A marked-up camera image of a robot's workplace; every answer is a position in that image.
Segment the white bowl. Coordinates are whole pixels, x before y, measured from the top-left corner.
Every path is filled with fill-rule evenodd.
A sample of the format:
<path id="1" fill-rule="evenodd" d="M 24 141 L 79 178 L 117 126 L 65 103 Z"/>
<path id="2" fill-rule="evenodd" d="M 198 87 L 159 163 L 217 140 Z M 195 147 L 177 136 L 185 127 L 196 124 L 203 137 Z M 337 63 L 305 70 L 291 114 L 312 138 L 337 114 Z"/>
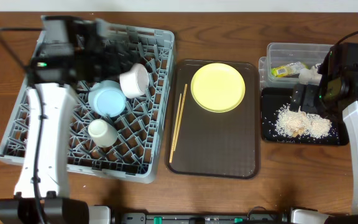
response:
<path id="1" fill-rule="evenodd" d="M 119 83 L 127 98 L 136 98 L 144 95 L 148 89 L 149 73 L 142 64 L 135 63 L 128 72 L 120 74 Z"/>

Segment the light blue bowl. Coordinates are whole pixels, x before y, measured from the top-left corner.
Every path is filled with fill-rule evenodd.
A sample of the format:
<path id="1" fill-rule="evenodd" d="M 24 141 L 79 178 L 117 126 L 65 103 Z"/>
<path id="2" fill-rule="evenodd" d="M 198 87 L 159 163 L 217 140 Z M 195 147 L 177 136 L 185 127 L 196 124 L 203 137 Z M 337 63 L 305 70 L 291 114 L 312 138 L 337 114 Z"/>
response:
<path id="1" fill-rule="evenodd" d="M 120 84 L 112 80 L 95 83 L 88 95 L 91 109 L 101 116 L 120 115 L 126 107 L 126 101 Z"/>

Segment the white tissue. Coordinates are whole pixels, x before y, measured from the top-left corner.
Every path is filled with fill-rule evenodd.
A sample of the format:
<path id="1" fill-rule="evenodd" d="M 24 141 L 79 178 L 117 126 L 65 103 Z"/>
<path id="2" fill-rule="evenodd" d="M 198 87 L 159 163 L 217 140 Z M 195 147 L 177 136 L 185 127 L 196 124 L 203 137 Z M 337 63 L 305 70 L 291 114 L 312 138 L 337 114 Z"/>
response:
<path id="1" fill-rule="evenodd" d="M 322 75 L 318 73 L 320 63 L 313 65 L 310 69 L 302 68 L 298 77 L 301 84 L 319 85 Z"/>

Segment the wooden chopstick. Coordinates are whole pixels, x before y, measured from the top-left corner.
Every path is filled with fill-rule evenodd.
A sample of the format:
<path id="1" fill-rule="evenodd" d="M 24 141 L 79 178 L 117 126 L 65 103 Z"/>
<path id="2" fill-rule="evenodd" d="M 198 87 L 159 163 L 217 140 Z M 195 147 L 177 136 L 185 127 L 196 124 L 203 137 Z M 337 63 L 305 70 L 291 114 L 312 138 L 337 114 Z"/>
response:
<path id="1" fill-rule="evenodd" d="M 172 145 L 171 145 L 171 150 L 170 150 L 169 163 L 172 163 L 174 148 L 175 148 L 175 144 L 176 144 L 176 140 L 177 140 L 177 129 L 178 129 L 178 120 L 180 117 L 181 101 L 182 101 L 182 94 L 180 93 L 180 97 L 179 97 L 179 101 L 178 101 L 178 108 L 177 108 L 177 115 L 175 118 L 175 125 L 174 125 L 174 130 L 173 130 L 173 139 L 172 139 Z"/>
<path id="2" fill-rule="evenodd" d="M 182 116 L 183 116 L 183 110 L 184 110 L 184 105 L 185 105 L 185 98 L 186 98 L 186 93 L 187 93 L 187 87 L 188 87 L 188 84 L 185 84 L 183 97 L 182 97 L 182 99 L 181 99 L 181 107 L 180 107 L 179 117 L 178 117 L 177 134 L 176 134 L 176 137 L 175 137 L 175 144 L 174 144 L 174 148 L 173 148 L 173 151 L 174 151 L 174 152 L 175 152 L 176 147 L 177 147 L 178 136 L 179 136 L 180 126 L 181 126 L 181 119 L 182 119 Z"/>

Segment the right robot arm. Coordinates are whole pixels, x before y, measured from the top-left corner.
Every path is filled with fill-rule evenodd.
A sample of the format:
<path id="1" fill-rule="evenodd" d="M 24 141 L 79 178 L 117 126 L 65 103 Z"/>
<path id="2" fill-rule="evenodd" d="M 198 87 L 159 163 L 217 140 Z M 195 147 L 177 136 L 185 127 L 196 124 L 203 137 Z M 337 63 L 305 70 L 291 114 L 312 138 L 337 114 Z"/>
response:
<path id="1" fill-rule="evenodd" d="M 353 199 L 350 215 L 328 215 L 307 208 L 291 210 L 291 223 L 358 223 L 358 44 L 336 43 L 319 67 L 319 85 L 297 84 L 290 110 L 343 121 L 351 146 Z"/>

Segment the rice food waste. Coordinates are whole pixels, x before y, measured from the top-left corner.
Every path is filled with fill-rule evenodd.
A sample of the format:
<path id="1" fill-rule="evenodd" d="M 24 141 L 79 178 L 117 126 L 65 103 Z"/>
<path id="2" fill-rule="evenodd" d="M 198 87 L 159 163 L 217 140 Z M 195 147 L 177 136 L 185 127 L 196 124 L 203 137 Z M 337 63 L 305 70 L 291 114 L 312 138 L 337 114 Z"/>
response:
<path id="1" fill-rule="evenodd" d="M 333 124 L 330 120 L 317 114 L 303 111 L 292 112 L 290 104 L 284 104 L 273 112 L 275 119 L 264 121 L 268 125 L 268 133 L 274 137 L 322 139 L 330 135 Z"/>

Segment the green snack wrapper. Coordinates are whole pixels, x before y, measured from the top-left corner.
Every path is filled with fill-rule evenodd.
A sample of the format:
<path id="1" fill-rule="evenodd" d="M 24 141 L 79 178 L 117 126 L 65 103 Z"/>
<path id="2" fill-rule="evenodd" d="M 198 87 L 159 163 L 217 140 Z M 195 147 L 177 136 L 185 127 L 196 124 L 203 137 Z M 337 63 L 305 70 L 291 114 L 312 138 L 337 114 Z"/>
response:
<path id="1" fill-rule="evenodd" d="M 292 62 L 286 65 L 272 68 L 271 74 L 276 78 L 290 77 L 294 75 L 299 75 L 301 70 L 304 68 L 308 68 L 308 66 L 303 62 Z"/>

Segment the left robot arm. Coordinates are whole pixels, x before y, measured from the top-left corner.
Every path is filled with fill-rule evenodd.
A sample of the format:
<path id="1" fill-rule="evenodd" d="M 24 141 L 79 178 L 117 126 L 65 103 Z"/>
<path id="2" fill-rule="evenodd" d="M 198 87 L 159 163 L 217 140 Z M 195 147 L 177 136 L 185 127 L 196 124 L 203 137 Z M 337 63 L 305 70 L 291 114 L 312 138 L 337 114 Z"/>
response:
<path id="1" fill-rule="evenodd" d="M 111 209 L 70 198 L 68 142 L 80 81 L 101 82 L 126 72 L 135 55 L 111 43 L 111 24 L 74 16 L 43 16 L 28 64 L 29 128 L 24 163 L 12 198 L 0 200 L 3 223 L 113 223 Z"/>

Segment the cream white cup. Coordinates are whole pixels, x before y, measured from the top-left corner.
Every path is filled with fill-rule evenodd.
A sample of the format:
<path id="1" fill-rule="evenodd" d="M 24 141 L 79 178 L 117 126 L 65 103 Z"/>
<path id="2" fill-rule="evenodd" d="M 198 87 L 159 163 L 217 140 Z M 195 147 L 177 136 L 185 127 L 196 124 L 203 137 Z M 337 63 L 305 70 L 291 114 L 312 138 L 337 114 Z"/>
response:
<path id="1" fill-rule="evenodd" d="M 96 119 L 88 125 L 88 134 L 99 147 L 110 147 L 118 139 L 117 130 L 105 120 Z"/>

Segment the yellow round plate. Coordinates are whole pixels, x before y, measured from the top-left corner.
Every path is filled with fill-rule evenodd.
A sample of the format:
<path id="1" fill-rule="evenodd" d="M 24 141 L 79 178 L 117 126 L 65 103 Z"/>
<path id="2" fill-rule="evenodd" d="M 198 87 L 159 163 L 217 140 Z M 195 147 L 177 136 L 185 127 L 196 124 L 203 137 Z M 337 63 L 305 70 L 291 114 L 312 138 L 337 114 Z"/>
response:
<path id="1" fill-rule="evenodd" d="M 209 63 L 191 79 L 191 95 L 206 111 L 225 113 L 240 105 L 246 84 L 238 70 L 225 63 Z"/>

